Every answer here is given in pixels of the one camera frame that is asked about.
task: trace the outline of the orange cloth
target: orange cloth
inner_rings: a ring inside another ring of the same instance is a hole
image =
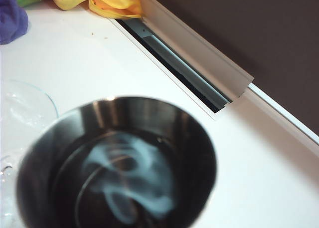
[[[89,0],[89,9],[108,18],[141,17],[140,0]]]

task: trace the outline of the clear glass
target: clear glass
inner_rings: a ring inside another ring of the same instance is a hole
[[[24,227],[15,202],[17,172],[28,147],[58,117],[52,99],[21,81],[1,81],[1,228]]]

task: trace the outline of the stainless steel cup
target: stainless steel cup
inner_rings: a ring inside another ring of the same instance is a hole
[[[215,176],[212,143],[189,114],[119,97],[59,118],[25,156],[16,193],[30,228],[184,228]]]

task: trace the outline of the white surface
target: white surface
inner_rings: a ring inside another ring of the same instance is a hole
[[[309,136],[314,142],[319,144],[319,136],[310,130],[305,124],[299,121],[295,116],[293,116],[290,112],[288,112],[285,108],[279,105],[276,101],[274,101],[270,96],[264,93],[260,88],[258,88],[255,84],[250,83],[249,88],[254,91],[258,96],[260,96],[263,100],[265,100],[269,105],[271,105],[278,113],[284,116],[287,120],[289,120],[292,124],[294,124],[297,128],[299,128],[302,132],[304,132],[307,136]],[[319,156],[319,149],[314,150],[317,156]]]
[[[140,95],[176,104],[204,126],[218,173],[194,228],[319,227],[319,158],[308,149],[315,145],[293,136],[260,98],[246,92],[212,119],[110,20],[50,3],[27,12],[28,33],[1,47],[2,79],[42,88],[60,113],[111,95]]]

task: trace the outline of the brown wall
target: brown wall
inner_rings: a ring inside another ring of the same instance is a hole
[[[319,134],[319,0],[158,0]]]

